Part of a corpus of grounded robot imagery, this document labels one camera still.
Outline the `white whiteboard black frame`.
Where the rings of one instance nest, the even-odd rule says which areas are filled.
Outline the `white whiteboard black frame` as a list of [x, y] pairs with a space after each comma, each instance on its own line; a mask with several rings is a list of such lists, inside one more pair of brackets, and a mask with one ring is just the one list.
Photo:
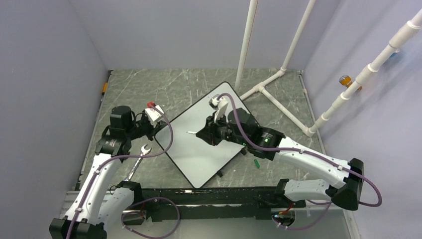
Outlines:
[[228, 164], [244, 145], [226, 140], [216, 143], [205, 130], [207, 119], [213, 119], [215, 110], [209, 101], [228, 93], [237, 108], [248, 111], [246, 105], [228, 82], [223, 82], [159, 130], [155, 139], [167, 156], [194, 188], [204, 186], [218, 171]]

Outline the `green marker cap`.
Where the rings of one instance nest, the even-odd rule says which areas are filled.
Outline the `green marker cap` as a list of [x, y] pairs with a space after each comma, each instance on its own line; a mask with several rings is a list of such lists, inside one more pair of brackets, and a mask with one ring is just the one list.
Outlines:
[[259, 162], [258, 162], [258, 160], [257, 160], [257, 159], [254, 159], [254, 163], [255, 163], [255, 166], [256, 166], [257, 168], [260, 168], [260, 164], [259, 164]]

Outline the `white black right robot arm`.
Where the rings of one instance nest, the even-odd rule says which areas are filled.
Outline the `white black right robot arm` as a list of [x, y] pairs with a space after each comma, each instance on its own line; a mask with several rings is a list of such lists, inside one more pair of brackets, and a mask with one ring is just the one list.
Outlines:
[[274, 193], [274, 200], [281, 207], [301, 200], [331, 201], [350, 211], [359, 207], [363, 161], [331, 158], [311, 150], [277, 130], [261, 126], [242, 108], [218, 120], [214, 120], [214, 116], [207, 117], [205, 126], [196, 137], [212, 146], [222, 141], [243, 145], [258, 158], [278, 159], [318, 176], [316, 180], [305, 182], [281, 179]]

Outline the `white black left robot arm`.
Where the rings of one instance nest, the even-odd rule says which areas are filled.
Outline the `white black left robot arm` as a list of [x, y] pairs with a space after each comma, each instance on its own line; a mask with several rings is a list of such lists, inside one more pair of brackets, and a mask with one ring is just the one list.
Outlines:
[[141, 185], [130, 180], [138, 163], [105, 200], [114, 175], [123, 162], [132, 157], [131, 142], [144, 136], [153, 140], [157, 129], [168, 122], [164, 111], [153, 102], [149, 102], [139, 116], [138, 119], [129, 106], [111, 110], [109, 125], [96, 144], [85, 183], [65, 215], [54, 218], [49, 226], [53, 239], [105, 239], [126, 208], [137, 209], [142, 205]]

